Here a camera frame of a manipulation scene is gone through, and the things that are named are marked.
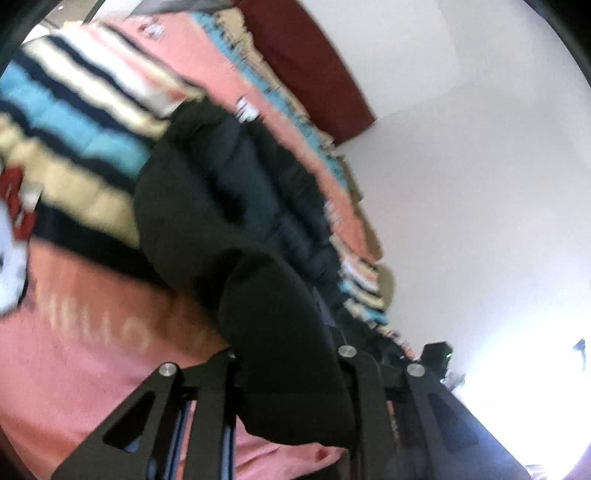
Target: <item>cartoon character print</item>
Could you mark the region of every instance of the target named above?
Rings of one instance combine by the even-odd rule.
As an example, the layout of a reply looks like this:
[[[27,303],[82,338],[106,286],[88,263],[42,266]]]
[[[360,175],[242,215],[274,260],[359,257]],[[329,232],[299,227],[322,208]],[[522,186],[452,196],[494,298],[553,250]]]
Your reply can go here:
[[[20,166],[0,174],[0,315],[15,310],[27,292],[28,247],[41,186],[23,183]]]

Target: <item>silver screw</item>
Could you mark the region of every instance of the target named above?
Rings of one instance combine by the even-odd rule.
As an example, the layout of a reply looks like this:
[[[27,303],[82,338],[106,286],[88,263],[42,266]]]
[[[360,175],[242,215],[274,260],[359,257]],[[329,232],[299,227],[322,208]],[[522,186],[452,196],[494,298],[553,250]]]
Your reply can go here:
[[[351,345],[340,346],[337,351],[343,358],[353,358],[355,355],[357,355],[357,349]]]
[[[172,377],[177,372],[177,366],[171,362],[160,365],[158,373],[163,377]]]
[[[425,374],[425,367],[421,364],[410,364],[407,366],[407,372],[411,377],[420,378]]]

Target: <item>pink fabric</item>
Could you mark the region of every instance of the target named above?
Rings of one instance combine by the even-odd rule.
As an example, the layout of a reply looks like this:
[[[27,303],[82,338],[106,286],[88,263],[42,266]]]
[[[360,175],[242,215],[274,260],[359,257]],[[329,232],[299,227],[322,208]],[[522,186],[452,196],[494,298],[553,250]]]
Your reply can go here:
[[[165,30],[158,40],[144,37],[138,31],[138,23],[133,20],[111,19],[106,23],[179,75],[205,87],[209,96],[227,110],[234,111],[238,100],[246,97],[260,111],[263,121],[276,139],[289,148],[308,171],[316,175],[320,190],[332,204],[333,232],[355,254],[373,262],[365,242],[363,224],[355,215],[349,193],[330,174],[290,120],[242,76],[190,14],[159,15],[158,23]]]
[[[30,280],[0,322],[0,425],[41,480],[160,363],[187,367],[226,347],[198,304],[35,239]],[[240,422],[236,443],[241,480],[290,480],[340,456],[269,443]]]

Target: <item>black stripe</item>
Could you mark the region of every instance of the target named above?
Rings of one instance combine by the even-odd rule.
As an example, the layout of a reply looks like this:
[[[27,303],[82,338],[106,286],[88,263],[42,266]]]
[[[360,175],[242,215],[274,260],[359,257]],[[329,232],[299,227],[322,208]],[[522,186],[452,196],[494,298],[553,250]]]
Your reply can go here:
[[[190,85],[191,87],[200,88],[204,92],[207,92],[207,90],[205,89],[205,87],[203,85],[199,85],[198,83],[192,82],[190,79],[186,79],[182,75],[175,72],[173,69],[171,69],[168,65],[166,65],[164,62],[162,62],[160,59],[158,59],[157,57],[154,57],[150,52],[144,50],[142,47],[140,47],[133,40],[130,40],[125,35],[125,33],[120,31],[118,28],[114,27],[113,25],[108,25],[108,24],[105,24],[102,22],[100,23],[100,27],[117,35],[121,40],[123,40],[125,43],[127,43],[127,45],[129,45],[131,48],[136,50],[140,55],[142,55],[143,57],[146,57],[146,59],[148,59],[152,63],[155,63],[159,68],[165,70],[170,76],[177,79],[179,82],[183,82],[187,85]]]
[[[64,212],[43,202],[37,206],[37,212],[33,235],[118,273],[165,286],[140,251],[105,233],[82,226]]]
[[[152,110],[148,105],[143,104],[139,99],[133,97],[129,93],[127,93],[123,88],[121,88],[119,82],[115,80],[110,73],[101,70],[93,63],[86,60],[80,53],[72,47],[66,40],[61,38],[58,35],[48,35],[45,39],[52,43],[56,48],[59,48],[63,52],[65,52],[73,61],[75,61],[80,67],[84,68],[85,70],[89,71],[91,74],[95,75],[96,77],[102,78],[104,81],[108,82],[115,90],[117,90],[121,95],[126,97],[129,101],[136,104],[139,108],[146,110],[152,114],[154,118],[162,119],[159,112]]]
[[[83,167],[102,178],[108,185],[134,194],[135,181],[123,175],[119,170],[108,162],[98,158],[81,158],[68,147],[59,137],[43,130],[42,128],[32,128],[27,117],[15,105],[5,100],[0,100],[0,112],[10,115],[12,120],[24,131],[27,137],[37,137],[47,148],[62,157],[68,158],[72,163]]]
[[[51,78],[41,65],[28,57],[22,50],[19,50],[15,54],[12,61],[22,67],[29,74],[31,80],[47,88],[56,99],[67,102],[73,109],[83,113],[91,120],[94,120],[101,127],[134,137],[142,143],[150,146],[154,145],[155,142],[152,139],[129,130],[125,125],[122,125],[113,118],[108,112],[87,103],[66,85]]]

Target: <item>black sleeve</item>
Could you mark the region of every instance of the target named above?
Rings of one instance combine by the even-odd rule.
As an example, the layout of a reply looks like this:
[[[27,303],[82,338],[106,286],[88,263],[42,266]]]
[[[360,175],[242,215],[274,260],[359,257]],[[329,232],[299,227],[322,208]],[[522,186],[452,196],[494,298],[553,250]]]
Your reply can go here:
[[[288,445],[350,446],[352,403],[312,295],[281,258],[223,220],[166,142],[141,172],[135,216],[156,271],[208,309],[232,345],[246,429]]]

